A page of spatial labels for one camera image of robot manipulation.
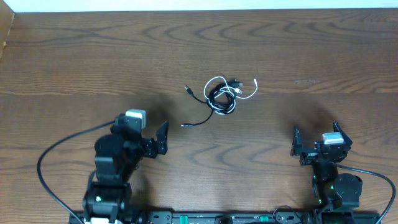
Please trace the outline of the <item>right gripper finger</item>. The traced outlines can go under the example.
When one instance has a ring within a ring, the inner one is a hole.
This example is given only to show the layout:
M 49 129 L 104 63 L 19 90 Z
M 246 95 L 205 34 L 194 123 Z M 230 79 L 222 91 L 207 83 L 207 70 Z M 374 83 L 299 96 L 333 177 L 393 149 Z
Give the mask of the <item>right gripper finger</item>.
M 302 143 L 301 132 L 298 129 L 298 127 L 294 127 L 294 137 L 293 137 L 290 155 L 291 156 L 299 156 L 299 155 L 301 155 L 301 153 L 303 153 L 303 143 Z
M 350 138 L 346 135 L 346 133 L 342 130 L 337 120 L 333 122 L 333 130 L 334 132 L 340 133 L 344 140 L 350 140 Z

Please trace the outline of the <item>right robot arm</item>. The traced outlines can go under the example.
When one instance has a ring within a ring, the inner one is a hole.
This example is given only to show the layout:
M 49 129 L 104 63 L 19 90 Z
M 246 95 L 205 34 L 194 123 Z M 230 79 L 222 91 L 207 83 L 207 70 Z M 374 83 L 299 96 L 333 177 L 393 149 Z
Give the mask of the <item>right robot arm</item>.
M 305 147 L 300 130 L 294 128 L 290 155 L 298 156 L 300 165 L 313 170 L 313 194 L 320 206 L 305 212 L 303 223 L 355 223 L 353 210 L 359 207 L 363 181 L 360 177 L 339 173 L 337 165 L 348 155 L 352 140 L 333 122 L 333 132 L 322 134 L 313 147 Z

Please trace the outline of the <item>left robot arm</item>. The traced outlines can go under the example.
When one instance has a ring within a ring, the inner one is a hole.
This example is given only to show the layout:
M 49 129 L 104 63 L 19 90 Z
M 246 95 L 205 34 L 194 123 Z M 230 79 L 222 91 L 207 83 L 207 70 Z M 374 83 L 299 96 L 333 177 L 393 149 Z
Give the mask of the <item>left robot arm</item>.
M 111 133 L 95 142 L 95 176 L 83 197 L 84 223 L 146 223 L 147 214 L 130 204 L 129 179 L 140 161 L 167 153 L 169 122 L 156 132 L 156 139 L 142 137 L 144 118 L 120 114 Z

